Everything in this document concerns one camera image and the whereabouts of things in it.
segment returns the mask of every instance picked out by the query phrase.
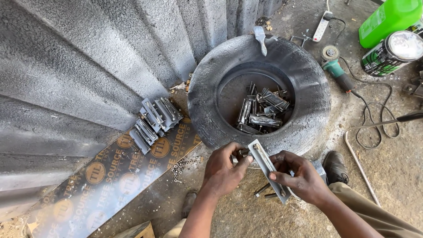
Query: paint can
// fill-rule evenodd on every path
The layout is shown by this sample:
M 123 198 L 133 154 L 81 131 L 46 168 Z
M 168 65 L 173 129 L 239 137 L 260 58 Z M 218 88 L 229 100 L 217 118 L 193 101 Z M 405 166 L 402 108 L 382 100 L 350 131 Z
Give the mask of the paint can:
M 390 34 L 361 59 L 363 70 L 376 77 L 390 74 L 423 56 L 423 39 L 402 30 Z
M 416 23 L 412 24 L 406 30 L 407 31 L 414 32 L 416 34 L 422 33 L 423 32 L 423 15 L 422 15 L 422 17 Z

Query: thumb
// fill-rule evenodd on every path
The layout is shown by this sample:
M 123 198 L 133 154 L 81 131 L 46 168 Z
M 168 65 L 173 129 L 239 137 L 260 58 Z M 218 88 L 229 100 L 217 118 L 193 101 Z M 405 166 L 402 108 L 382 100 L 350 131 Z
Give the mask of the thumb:
M 251 155 L 247 155 L 244 158 L 242 158 L 241 160 L 238 161 L 238 163 L 235 165 L 234 169 L 241 173 L 242 175 L 245 174 L 245 172 L 247 171 L 248 166 L 252 163 L 252 161 L 254 160 L 254 157 Z
M 269 178 L 277 183 L 280 183 L 284 186 L 290 187 L 290 188 L 296 188 L 297 187 L 297 180 L 298 178 L 292 177 L 289 174 L 281 173 L 277 171 L 270 172 Z

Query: grinding disc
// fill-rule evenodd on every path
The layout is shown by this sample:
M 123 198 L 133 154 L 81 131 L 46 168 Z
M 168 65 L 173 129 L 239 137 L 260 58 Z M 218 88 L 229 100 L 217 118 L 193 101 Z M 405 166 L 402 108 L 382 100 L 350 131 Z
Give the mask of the grinding disc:
M 339 58 L 339 50 L 334 45 L 327 45 L 321 50 L 321 57 L 326 61 L 335 61 Z

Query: can lid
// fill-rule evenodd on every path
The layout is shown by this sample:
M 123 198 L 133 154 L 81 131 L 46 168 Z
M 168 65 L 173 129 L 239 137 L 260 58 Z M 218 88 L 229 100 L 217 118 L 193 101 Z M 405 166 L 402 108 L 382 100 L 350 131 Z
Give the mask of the can lid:
M 411 31 L 397 31 L 389 36 L 389 49 L 404 60 L 417 60 L 423 56 L 423 39 Z

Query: corrugated metal sheet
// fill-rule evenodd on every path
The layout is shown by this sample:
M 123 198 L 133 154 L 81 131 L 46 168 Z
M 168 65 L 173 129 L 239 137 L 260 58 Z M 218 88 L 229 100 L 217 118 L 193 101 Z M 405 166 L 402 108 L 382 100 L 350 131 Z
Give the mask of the corrugated metal sheet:
M 0 0 L 0 220 L 23 213 L 282 0 Z

